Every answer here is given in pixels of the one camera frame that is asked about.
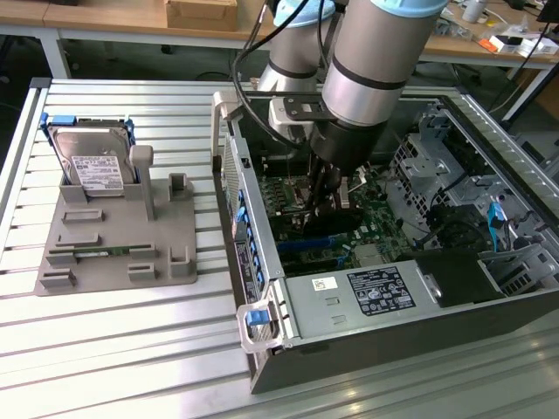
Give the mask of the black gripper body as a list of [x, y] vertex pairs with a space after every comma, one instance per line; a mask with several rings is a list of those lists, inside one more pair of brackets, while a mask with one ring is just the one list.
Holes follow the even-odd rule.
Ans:
[[387, 125], [387, 121], [369, 127], [340, 124], [337, 120], [316, 121], [310, 148], [343, 175], [351, 175], [369, 159]]

